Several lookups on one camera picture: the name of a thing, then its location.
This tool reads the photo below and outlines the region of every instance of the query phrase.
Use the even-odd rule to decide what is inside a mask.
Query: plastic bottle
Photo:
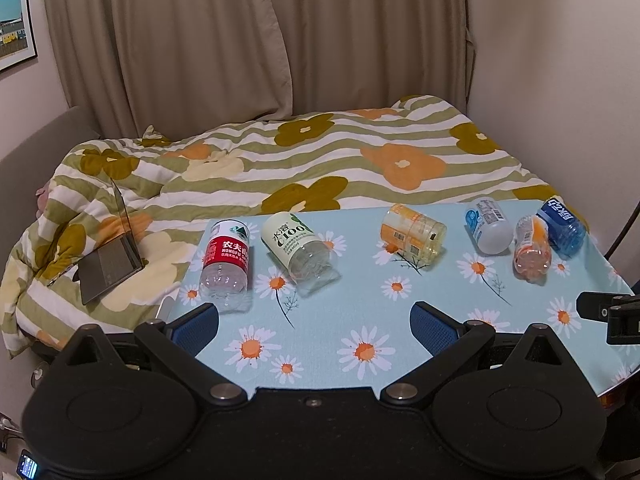
[[[513,226],[493,198],[474,200],[465,212],[465,221],[481,253],[499,254],[511,245]]]
[[[535,282],[546,274],[551,264],[551,246],[546,224],[538,216],[524,216],[516,224],[516,247],[513,266],[527,281]]]
[[[587,229],[558,197],[551,197],[538,210],[549,230],[549,243],[567,258],[575,256],[582,247]]]
[[[238,220],[222,220],[209,232],[200,275],[200,296],[219,312],[246,310],[249,229]]]
[[[447,226],[402,204],[389,209],[382,221],[380,238],[398,247],[407,258],[430,265],[440,253]]]
[[[331,265],[329,248],[298,216],[276,213],[264,222],[260,236],[287,269],[300,296],[340,277]]]

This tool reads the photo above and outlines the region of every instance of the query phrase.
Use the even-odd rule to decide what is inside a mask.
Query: laptop keyboard
[[[98,249],[104,283],[111,286],[131,272],[131,263],[123,240],[109,242]]]

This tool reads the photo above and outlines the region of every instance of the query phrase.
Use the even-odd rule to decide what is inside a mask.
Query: red bottle label
[[[237,238],[216,236],[207,246],[207,251],[204,254],[204,267],[222,262],[237,265],[244,272],[247,272],[249,248]]]

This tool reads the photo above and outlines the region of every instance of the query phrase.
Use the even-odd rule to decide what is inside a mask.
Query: light blue tablecloth
[[[511,200],[501,206],[515,225],[521,216],[535,213],[540,201]],[[241,218],[252,232],[250,310],[221,315],[218,334],[198,359],[249,395],[257,386],[372,386],[379,395],[431,357],[409,328],[409,311],[423,300],[461,322],[483,319],[499,332],[549,323],[597,394],[640,364],[640,346],[607,345],[606,325],[580,319],[575,311],[576,297],[584,290],[631,293],[590,238],[567,262],[554,254],[545,283],[531,284],[513,273],[513,245],[500,256],[478,256],[464,225],[465,207],[415,207],[448,227],[442,256],[421,269],[385,251],[379,238],[385,208],[300,213],[332,242],[333,261],[342,275],[304,300],[260,240],[267,217]],[[201,303],[187,292],[198,288],[198,261],[207,241],[200,242],[170,319]]]

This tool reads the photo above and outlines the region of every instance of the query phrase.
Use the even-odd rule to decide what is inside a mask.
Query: grey sofa armrest
[[[99,139],[90,115],[75,106],[0,160],[0,276],[11,249],[36,219],[36,190],[77,144]]]

